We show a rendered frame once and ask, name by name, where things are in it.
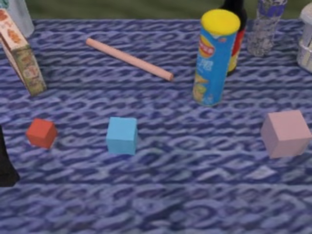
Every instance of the light blue block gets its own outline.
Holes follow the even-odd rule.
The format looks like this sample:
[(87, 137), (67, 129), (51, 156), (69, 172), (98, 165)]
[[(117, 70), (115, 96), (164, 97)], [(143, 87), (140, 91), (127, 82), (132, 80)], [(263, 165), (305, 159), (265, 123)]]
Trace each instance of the light blue block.
[(137, 119), (110, 117), (106, 144), (111, 154), (134, 155), (137, 148)]

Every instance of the small red block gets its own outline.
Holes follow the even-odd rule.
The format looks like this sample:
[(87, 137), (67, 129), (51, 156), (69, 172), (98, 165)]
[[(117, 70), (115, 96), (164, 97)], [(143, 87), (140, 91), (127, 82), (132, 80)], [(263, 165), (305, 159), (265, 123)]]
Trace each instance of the small red block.
[(26, 132), (26, 136), (31, 144), (46, 149), (51, 147), (57, 134), (57, 129), (53, 122), (40, 118), (34, 119)]

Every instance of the table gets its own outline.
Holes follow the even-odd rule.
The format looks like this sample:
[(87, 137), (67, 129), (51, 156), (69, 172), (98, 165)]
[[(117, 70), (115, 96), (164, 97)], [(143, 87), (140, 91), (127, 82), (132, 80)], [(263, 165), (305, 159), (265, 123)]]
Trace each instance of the table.
[[(312, 77), (296, 64), (302, 24), (284, 20), (266, 58), (243, 44), (223, 101), (191, 90), (197, 20), (37, 20), (30, 43), (49, 90), (29, 97), (0, 51), (0, 124), (21, 181), (0, 188), (1, 234), (311, 234), (312, 149), (270, 160), (268, 112), (312, 125)], [(173, 83), (85, 45), (92, 37), (175, 74)], [(136, 117), (135, 156), (109, 155), (109, 117)], [(31, 146), (54, 121), (51, 150)]]

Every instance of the snack box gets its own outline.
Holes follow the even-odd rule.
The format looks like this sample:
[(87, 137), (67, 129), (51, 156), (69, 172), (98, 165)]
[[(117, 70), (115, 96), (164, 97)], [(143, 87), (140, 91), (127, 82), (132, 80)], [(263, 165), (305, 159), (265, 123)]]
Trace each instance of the snack box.
[(0, 41), (30, 95), (44, 92), (47, 87), (32, 49), (5, 9), (0, 9)]

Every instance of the wooden stick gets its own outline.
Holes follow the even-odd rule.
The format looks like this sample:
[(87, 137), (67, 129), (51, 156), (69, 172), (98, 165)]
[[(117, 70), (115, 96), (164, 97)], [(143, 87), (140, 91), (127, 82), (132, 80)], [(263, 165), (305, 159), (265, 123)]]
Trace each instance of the wooden stick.
[(141, 68), (144, 71), (147, 71), (149, 73), (154, 74), (155, 76), (161, 77), (163, 79), (166, 79), (167, 81), (172, 81), (174, 78), (174, 75), (160, 67), (157, 67), (155, 65), (152, 65), (146, 61), (143, 61), (139, 58), (133, 57), (132, 55), (129, 55), (125, 52), (122, 52), (118, 49), (115, 49), (109, 45), (106, 45), (104, 43), (101, 43), (97, 40), (88, 38), (86, 41), (86, 44), (100, 50), (106, 54), (109, 54), (119, 60), (122, 60), (124, 62), (127, 62), (135, 67)]

